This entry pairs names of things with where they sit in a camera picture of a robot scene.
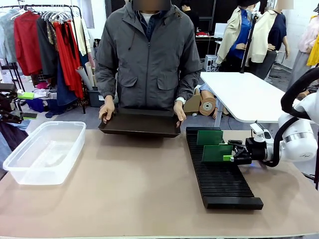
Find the person's left hand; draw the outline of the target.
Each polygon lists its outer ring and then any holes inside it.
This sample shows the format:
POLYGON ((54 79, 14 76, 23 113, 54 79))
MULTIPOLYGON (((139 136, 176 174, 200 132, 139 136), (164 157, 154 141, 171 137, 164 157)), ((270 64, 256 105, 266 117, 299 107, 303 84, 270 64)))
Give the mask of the person's left hand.
POLYGON ((177 100, 174 104, 174 113, 176 114, 179 123, 182 123, 184 120, 186 120, 186 115, 183 110, 183 103, 180 100, 177 100))

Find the person's right hand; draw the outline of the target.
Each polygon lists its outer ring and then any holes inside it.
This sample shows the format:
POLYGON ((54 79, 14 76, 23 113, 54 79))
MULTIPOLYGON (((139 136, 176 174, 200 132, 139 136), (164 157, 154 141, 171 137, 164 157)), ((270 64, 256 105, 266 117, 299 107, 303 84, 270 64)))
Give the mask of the person's right hand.
POLYGON ((99 119, 106 124, 112 118, 114 110, 115 105, 113 101, 105 102, 100 108, 99 119))

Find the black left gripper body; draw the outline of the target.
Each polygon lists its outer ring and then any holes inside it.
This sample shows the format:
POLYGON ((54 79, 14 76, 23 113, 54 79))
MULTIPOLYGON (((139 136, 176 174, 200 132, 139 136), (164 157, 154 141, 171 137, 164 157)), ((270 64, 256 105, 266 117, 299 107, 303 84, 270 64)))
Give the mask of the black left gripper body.
POLYGON ((15 109, 13 101, 17 98, 17 88, 15 84, 0 84, 0 110, 13 112, 15 109))

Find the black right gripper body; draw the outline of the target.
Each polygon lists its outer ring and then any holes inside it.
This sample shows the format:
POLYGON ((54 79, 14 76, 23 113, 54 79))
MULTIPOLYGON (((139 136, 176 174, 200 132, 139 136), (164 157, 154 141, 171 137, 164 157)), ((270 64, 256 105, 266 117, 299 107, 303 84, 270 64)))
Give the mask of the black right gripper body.
POLYGON ((249 137, 245 140, 246 150, 249 158, 254 161, 266 162, 267 160, 267 144, 265 141, 257 142, 254 138, 249 137))

